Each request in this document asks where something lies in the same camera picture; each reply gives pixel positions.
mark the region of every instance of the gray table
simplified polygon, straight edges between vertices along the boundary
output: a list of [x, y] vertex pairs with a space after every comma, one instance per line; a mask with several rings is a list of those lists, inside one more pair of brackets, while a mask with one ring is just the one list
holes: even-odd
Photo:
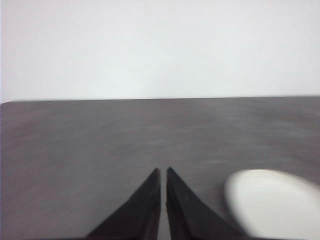
[[229, 174], [277, 169], [320, 184], [320, 97], [1, 105], [1, 239], [81, 237], [172, 166], [228, 222]]

